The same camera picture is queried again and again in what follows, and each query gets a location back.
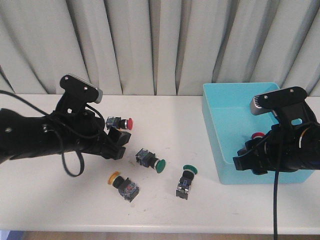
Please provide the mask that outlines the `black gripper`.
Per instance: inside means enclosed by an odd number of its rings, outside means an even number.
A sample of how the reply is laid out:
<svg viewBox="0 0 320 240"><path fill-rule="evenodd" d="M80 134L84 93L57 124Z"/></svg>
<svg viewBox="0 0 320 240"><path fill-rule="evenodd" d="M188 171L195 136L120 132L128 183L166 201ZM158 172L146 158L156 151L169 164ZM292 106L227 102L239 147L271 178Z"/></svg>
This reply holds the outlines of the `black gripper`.
<svg viewBox="0 0 320 240"><path fill-rule="evenodd" d="M131 137L127 129L107 129L106 121L96 109L69 94L62 95L49 119L77 150L105 159L121 159Z"/></svg>
<svg viewBox="0 0 320 240"><path fill-rule="evenodd" d="M320 168L320 124L306 102L273 111L278 123L247 153L233 157L236 170L256 175Z"/></svg>

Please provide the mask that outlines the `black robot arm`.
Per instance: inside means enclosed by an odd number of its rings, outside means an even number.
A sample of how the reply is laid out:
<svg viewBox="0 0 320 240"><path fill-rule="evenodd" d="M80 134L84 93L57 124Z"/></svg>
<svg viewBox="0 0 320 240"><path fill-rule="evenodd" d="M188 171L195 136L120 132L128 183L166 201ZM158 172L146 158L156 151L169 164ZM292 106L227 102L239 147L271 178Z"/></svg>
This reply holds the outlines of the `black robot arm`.
<svg viewBox="0 0 320 240"><path fill-rule="evenodd" d="M233 157L235 168L256 175L319 170L320 124L308 104L298 102L271 110L278 123L265 136L245 143Z"/></svg>
<svg viewBox="0 0 320 240"><path fill-rule="evenodd" d="M56 109L41 117L0 111L0 161L76 152L121 159L131 134L111 128L88 107L91 99L65 93Z"/></svg>

